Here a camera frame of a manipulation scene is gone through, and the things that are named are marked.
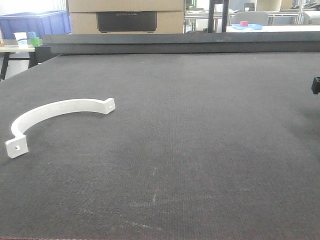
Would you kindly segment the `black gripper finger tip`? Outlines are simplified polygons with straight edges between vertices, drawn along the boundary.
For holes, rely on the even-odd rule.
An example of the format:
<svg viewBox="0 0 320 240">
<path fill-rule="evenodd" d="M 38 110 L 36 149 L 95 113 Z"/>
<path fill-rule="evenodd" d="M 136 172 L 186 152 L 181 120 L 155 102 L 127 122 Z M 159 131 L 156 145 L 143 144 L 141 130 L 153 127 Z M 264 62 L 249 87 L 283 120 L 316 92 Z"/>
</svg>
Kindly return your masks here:
<svg viewBox="0 0 320 240">
<path fill-rule="evenodd" d="M 319 76 L 315 76 L 313 78 L 311 91 L 314 95 L 318 95 L 320 93 L 320 77 Z"/>
</svg>

